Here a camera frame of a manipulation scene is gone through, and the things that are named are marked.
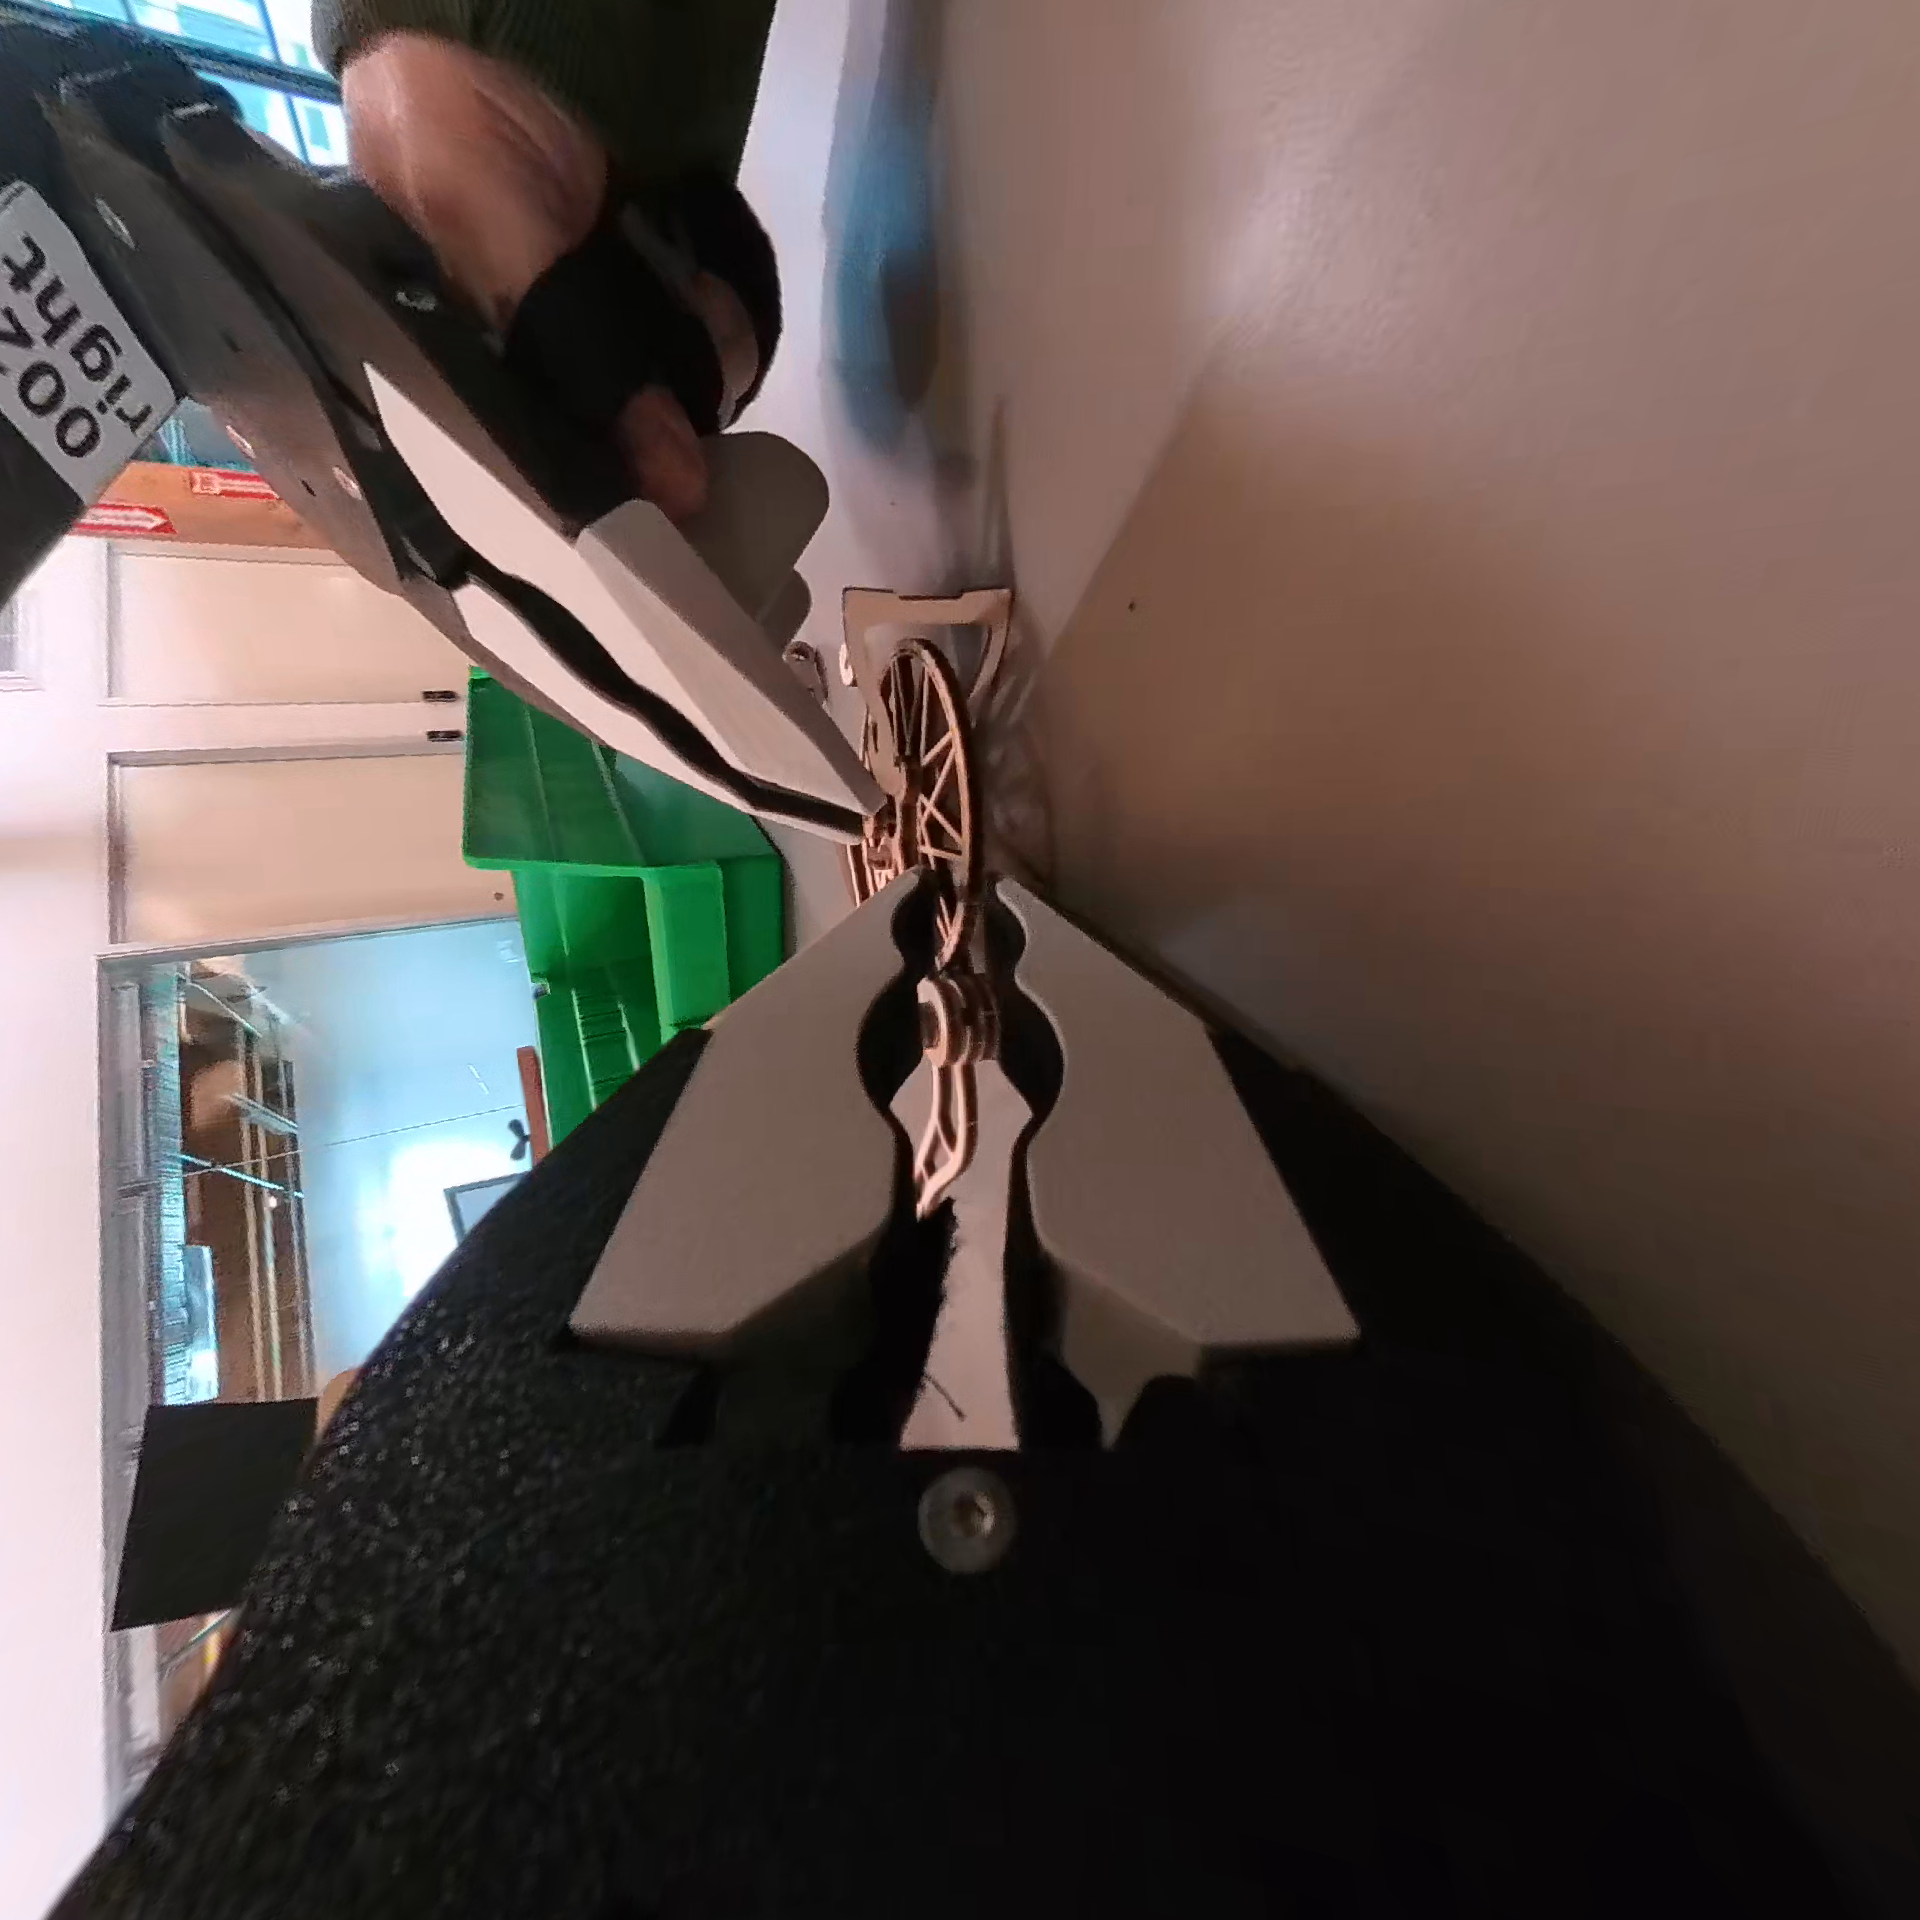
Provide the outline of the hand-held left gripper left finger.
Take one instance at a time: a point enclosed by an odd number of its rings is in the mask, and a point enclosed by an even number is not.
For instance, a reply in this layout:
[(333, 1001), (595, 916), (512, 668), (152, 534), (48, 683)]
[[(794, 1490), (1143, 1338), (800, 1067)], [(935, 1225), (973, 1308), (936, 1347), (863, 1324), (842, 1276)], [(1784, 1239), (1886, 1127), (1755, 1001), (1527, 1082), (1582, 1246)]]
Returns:
[(594, 1348), (849, 1369), (872, 1258), (910, 1213), (894, 1103), (921, 1067), (927, 876), (911, 870), (728, 1005), (569, 1319)]

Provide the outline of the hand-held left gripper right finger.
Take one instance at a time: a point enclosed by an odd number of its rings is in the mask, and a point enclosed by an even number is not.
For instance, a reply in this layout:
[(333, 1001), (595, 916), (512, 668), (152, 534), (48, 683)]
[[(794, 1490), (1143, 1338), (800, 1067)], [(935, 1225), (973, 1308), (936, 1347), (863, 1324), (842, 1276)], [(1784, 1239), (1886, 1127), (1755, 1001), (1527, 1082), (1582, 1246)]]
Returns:
[(1358, 1321), (1208, 1025), (1016, 879), (1013, 1005), (1061, 1067), (1026, 1094), (1046, 1343), (1090, 1394), (1349, 1348)]

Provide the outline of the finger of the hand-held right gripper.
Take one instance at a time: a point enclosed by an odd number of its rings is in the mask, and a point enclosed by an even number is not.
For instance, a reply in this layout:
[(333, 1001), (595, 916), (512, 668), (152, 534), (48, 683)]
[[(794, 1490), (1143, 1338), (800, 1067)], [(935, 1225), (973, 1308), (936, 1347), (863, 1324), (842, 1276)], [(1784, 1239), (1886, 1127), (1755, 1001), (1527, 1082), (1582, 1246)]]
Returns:
[(821, 801), (869, 801), (877, 812), (879, 783), (856, 749), (658, 505), (624, 498), (566, 526), (525, 478), (506, 476), (504, 451), (467, 409), (418, 399), (374, 366), (365, 375), (386, 442), (456, 545), (447, 598), (467, 573), (513, 575), (574, 612), (733, 767)]
[(678, 707), (635, 683), (574, 612), (530, 582), (467, 573), (450, 598), (489, 670), (615, 751), (757, 818), (840, 843), (870, 820), (869, 801), (821, 801), (733, 767)]

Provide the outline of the wooden bicycle model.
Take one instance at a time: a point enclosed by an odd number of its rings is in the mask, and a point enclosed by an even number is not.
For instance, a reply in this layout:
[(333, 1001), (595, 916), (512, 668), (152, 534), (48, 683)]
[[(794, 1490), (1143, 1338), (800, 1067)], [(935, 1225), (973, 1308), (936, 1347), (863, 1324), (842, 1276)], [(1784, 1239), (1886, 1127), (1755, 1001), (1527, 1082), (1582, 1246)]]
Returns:
[(914, 975), (930, 1108), (911, 1157), (910, 1195), (885, 1188), (895, 1218), (936, 1209), (969, 1167), (976, 1067), (999, 1043), (981, 933), (990, 807), (978, 731), (993, 700), (1013, 611), (1007, 587), (842, 591), (835, 674), (856, 694), (855, 749), (882, 794), (877, 812), (834, 854), (853, 905), (905, 873), (921, 873), (921, 902), (930, 913), (930, 946)]

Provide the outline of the grey desk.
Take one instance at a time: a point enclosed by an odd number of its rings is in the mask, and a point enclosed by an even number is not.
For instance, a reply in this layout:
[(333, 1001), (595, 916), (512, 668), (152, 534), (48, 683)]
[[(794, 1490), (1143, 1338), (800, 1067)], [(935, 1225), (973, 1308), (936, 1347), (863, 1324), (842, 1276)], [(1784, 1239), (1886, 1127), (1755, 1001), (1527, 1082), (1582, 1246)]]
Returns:
[(1009, 581), (999, 830), (1661, 1381), (1914, 1915), (1914, 4), (779, 4), (757, 418)]

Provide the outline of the person's right hand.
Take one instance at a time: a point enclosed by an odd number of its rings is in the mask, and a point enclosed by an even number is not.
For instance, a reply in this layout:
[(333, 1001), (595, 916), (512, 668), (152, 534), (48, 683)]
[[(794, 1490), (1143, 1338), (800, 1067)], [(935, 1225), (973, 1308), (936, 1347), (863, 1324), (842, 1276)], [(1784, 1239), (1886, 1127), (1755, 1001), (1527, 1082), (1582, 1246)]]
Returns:
[[(512, 66), (418, 31), (386, 31), (352, 55), (342, 107), (358, 175), (503, 346), (536, 278), (600, 223), (603, 145)], [(750, 308), (711, 273), (688, 273), (683, 294), (725, 398), (742, 399), (760, 371)], [(637, 493), (672, 522), (703, 510), (706, 452), (669, 389), (627, 398), (615, 444)]]

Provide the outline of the green plastic bin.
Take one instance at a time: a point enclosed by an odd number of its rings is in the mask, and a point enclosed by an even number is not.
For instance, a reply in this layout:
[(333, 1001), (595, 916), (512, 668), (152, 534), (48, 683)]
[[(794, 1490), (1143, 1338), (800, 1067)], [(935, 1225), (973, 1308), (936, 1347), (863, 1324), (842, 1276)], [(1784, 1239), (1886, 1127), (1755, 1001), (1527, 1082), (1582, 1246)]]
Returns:
[(464, 861), (512, 883), (550, 1142), (789, 955), (785, 869), (754, 818), (479, 670)]

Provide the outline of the white door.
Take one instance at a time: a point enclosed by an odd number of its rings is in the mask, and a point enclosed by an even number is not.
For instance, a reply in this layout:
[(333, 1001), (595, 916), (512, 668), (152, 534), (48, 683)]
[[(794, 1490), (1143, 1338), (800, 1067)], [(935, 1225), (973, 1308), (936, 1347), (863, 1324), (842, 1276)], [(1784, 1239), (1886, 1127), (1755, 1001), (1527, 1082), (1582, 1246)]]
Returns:
[(107, 685), (121, 705), (433, 705), (465, 657), (338, 563), (107, 547)]
[(453, 738), (117, 755), (107, 845), (119, 946), (512, 915), (512, 883), (464, 857)]

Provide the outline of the metal storage rack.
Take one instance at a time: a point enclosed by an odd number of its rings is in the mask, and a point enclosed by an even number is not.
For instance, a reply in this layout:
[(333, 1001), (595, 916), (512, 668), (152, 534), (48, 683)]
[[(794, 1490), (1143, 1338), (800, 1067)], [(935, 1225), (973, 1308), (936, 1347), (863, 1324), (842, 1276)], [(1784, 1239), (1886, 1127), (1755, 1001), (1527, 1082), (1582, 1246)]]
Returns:
[(288, 1014), (235, 958), (136, 986), (139, 1204), (161, 1404), (318, 1391), (299, 1078)]

